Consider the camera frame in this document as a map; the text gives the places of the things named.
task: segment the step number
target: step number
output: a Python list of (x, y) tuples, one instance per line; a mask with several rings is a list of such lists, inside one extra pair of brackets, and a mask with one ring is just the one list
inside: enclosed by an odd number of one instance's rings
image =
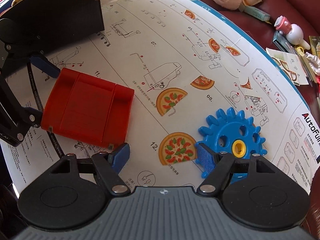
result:
[(155, 151), (158, 148), (158, 145), (155, 144), (155, 142), (152, 142), (152, 144), (150, 145)]

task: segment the gear tooth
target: gear tooth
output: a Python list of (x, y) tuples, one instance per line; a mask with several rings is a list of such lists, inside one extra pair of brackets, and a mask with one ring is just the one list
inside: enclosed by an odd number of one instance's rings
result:
[(221, 108), (216, 112), (216, 114), (218, 118), (221, 117), (222, 119), (227, 120), (226, 113)]
[(202, 136), (207, 136), (207, 135), (212, 135), (213, 134), (212, 130), (210, 128), (206, 127), (206, 126), (201, 126), (198, 129), (198, 131)]
[(236, 117), (236, 111), (233, 109), (233, 107), (230, 107), (230, 108), (227, 110), (227, 114), (231, 115), (232, 118), (235, 118), (235, 117)]
[(265, 149), (260, 150), (260, 155), (266, 155), (267, 153), (268, 153), (268, 151)]
[(200, 143), (205, 143), (205, 141), (198, 141), (196, 142), (195, 146), (198, 147)]
[(206, 118), (206, 121), (207, 121), (207, 124), (208, 124), (208, 125), (212, 125), (212, 124), (214, 124), (214, 125), (219, 125), (218, 120), (217, 120), (214, 116), (212, 116), (212, 115), (209, 115), (209, 116)]
[(253, 117), (252, 117), (252, 116), (250, 116), (247, 120), (248, 120), (248, 122), (249, 122), (249, 125), (252, 125), (252, 124), (253, 124)]
[(256, 133), (259, 133), (261, 131), (261, 127), (257, 126), (255, 131), (256, 131)]
[(240, 110), (237, 115), (241, 118), (241, 120), (244, 120), (244, 111), (243, 110)]

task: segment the metal screw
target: metal screw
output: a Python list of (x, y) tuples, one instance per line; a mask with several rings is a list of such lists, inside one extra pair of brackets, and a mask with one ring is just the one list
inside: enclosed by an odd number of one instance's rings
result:
[(114, 193), (124, 193), (127, 191), (127, 187), (125, 185), (116, 185), (112, 187), (112, 191)]
[(200, 187), (200, 190), (203, 192), (203, 193), (211, 193), (211, 192), (214, 192), (216, 190), (216, 187), (215, 186), (212, 186), (212, 185), (202, 185)]
[(18, 138), (19, 141), (23, 141), (22, 133), (18, 133), (17, 138)]

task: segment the red leather sofa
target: red leather sofa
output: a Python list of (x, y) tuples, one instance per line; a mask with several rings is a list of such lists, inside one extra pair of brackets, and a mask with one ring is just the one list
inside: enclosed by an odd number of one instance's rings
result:
[[(273, 25), (261, 22), (260, 20), (242, 13), (238, 10), (230, 11), (225, 9), (213, 0), (201, 0), (225, 17), (233, 21), (248, 35), (250, 35), (261, 47), (277, 49), (272, 39), (275, 32)], [(270, 22), (274, 23), (280, 16), (286, 16), (291, 23), (298, 24), (304, 33), (304, 39), (309, 41), (309, 35), (320, 36), (320, 0), (262, 0), (256, 7), (270, 14)], [(311, 113), (320, 125), (320, 111), (316, 95), (318, 86), (300, 86), (300, 93), (308, 103)], [(314, 237), (320, 238), (320, 171), (313, 179), (311, 186), (311, 206), (309, 213), (303, 222), (303, 227)]]

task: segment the line drawing diagram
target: line drawing diagram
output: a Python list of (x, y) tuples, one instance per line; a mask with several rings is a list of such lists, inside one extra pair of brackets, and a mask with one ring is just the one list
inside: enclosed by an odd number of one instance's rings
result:
[(151, 19), (156, 20), (156, 22), (158, 24), (160, 24), (161, 27), (166, 27), (166, 24), (156, 15), (154, 15), (153, 13), (150, 13), (146, 10), (141, 10), (145, 15), (148, 15)]
[[(70, 63), (70, 59), (72, 57), (74, 57), (75, 55), (77, 55), (79, 53), (80, 49), (81, 49), (80, 46), (75, 46), (75, 47), (65, 49), (64, 51), (60, 52), (56, 56), (49, 59), (49, 61), (60, 69), (67, 67), (67, 66), (74, 67), (76, 65), (81, 67), (84, 62)], [(49, 79), (50, 79), (50, 76), (46, 74), (46, 78), (44, 81), (48, 81)]]
[(299, 146), (299, 138), (298, 138), (298, 136), (296, 135), (296, 133), (295, 133), (292, 129), (291, 129), (291, 131), (290, 131), (289, 137), (290, 137), (290, 140), (292, 141), (294, 147), (295, 147), (296, 149), (298, 149), (298, 146)]
[(290, 168), (283, 156), (280, 157), (277, 167), (288, 175)]
[(140, 34), (141, 32), (140, 31), (126, 31), (124, 29), (124, 23), (126, 22), (127, 20), (126, 19), (122, 19), (114, 24), (112, 24), (110, 27), (119, 35), (119, 36), (123, 36), (125, 38), (128, 38), (130, 36), (133, 36), (135, 34)]
[(234, 101), (235, 103), (239, 103), (241, 100), (239, 92), (236, 92), (236, 91), (231, 91), (230, 97), (232, 101)]
[(274, 82), (262, 69), (259, 68), (252, 73), (252, 77), (266, 93), (266, 95), (271, 99), (279, 112), (283, 113), (284, 109), (288, 105), (288, 101), (283, 93), (279, 90), (279, 88), (274, 84)]
[(151, 171), (142, 171), (137, 176), (137, 182), (143, 187), (152, 187), (156, 183), (156, 176)]
[(289, 162), (293, 163), (296, 155), (295, 155), (294, 150), (289, 142), (287, 142), (284, 147), (284, 154), (288, 157)]
[(104, 40), (104, 44), (109, 47), (110, 46), (110, 41), (108, 40), (108, 37), (111, 35), (110, 33), (111, 31), (106, 32), (106, 34), (104, 34), (103, 32), (98, 32), (96, 33), (98, 36), (101, 36), (100, 39)]
[(75, 149), (78, 149), (80, 148), (81, 151), (84, 151), (84, 154), (87, 158), (91, 158), (91, 156), (97, 152), (103, 152), (103, 151), (106, 151), (106, 150), (112, 150), (111, 148), (110, 149), (107, 149), (107, 148), (102, 148), (102, 147), (99, 147), (99, 146), (95, 146), (95, 145), (91, 145), (91, 144), (88, 144), (88, 143), (83, 143), (83, 142), (80, 142), (78, 141), (77, 144), (74, 145)]
[(100, 3), (102, 4), (101, 9), (103, 11), (109, 11), (113, 7), (113, 4), (109, 4), (110, 0), (100, 0)]
[(237, 83), (234, 82), (234, 86), (237, 88), (237, 91), (231, 91), (230, 98), (232, 101), (238, 103), (240, 102), (241, 97), (243, 97), (247, 105), (246, 110), (249, 110), (253, 116), (261, 115), (262, 120), (260, 121), (260, 126), (263, 126), (269, 122), (268, 117), (265, 115), (265, 113), (268, 112), (268, 106), (265, 101), (262, 98), (245, 96)]
[(209, 46), (209, 43), (204, 43), (199, 36), (197, 35), (197, 33), (195, 33), (193, 30), (188, 30), (188, 32), (191, 32), (194, 34), (194, 39), (196, 39), (196, 42), (193, 42), (190, 38), (187, 37), (187, 35), (182, 34), (183, 37), (185, 37), (185, 39), (187, 41), (190, 41), (190, 43), (192, 44), (192, 49), (195, 52), (195, 55), (198, 56), (199, 59), (202, 60), (210, 60), (212, 64), (209, 65), (210, 69), (215, 69), (218, 67), (221, 67), (220, 61), (221, 60), (221, 55), (218, 53), (218, 51), (214, 51), (212, 49), (212, 47)]
[(299, 117), (297, 117), (296, 120), (294, 120), (293, 126), (294, 126), (295, 130), (297, 131), (298, 135), (302, 136), (306, 127), (304, 126), (304, 124), (302, 123), (302, 121)]
[[(161, 2), (163, 5), (167, 6), (168, 8), (171, 8), (172, 10), (174, 10), (176, 13), (178, 13), (179, 15), (186, 17), (188, 19), (188, 21), (190, 21), (194, 26), (196, 26), (194, 23), (197, 22), (201, 22), (200, 17), (196, 18), (194, 13), (191, 14), (180, 14), (182, 12), (177, 11), (177, 9), (175, 9), (172, 6), (168, 6), (166, 5), (164, 2), (162, 2), (161, 0), (158, 0), (159, 2)], [(231, 40), (229, 40), (223, 33), (221, 33), (218, 29), (216, 29), (215, 27), (213, 27), (210, 23), (208, 23), (207, 21), (203, 20), (203, 22), (205, 22), (208, 27), (209, 30), (207, 31), (207, 33), (205, 33), (208, 38), (212, 38), (209, 35), (209, 31), (215, 33), (216, 36), (220, 36), (220, 38), (215, 37), (215, 40), (219, 40), (222, 41), (222, 43), (224, 45), (221, 45), (221, 47), (236, 61), (238, 62), (241, 66), (245, 66), (246, 64), (249, 63), (250, 59), (248, 57), (248, 55), (246, 55), (236, 44), (234, 44)]]
[(261, 117), (262, 117), (262, 120), (260, 121), (261, 126), (269, 122), (268, 117), (265, 116), (264, 114), (265, 112), (268, 112), (268, 106), (262, 98), (244, 96), (244, 101), (253, 116), (258, 116), (261, 114)]
[(143, 76), (150, 88), (148, 91), (153, 89), (162, 90), (167, 88), (170, 81), (181, 74), (180, 70), (182, 66), (178, 62), (164, 63), (161, 66), (150, 71), (138, 53), (130, 54), (130, 56), (133, 55), (138, 56), (143, 65), (143, 69), (148, 72)]

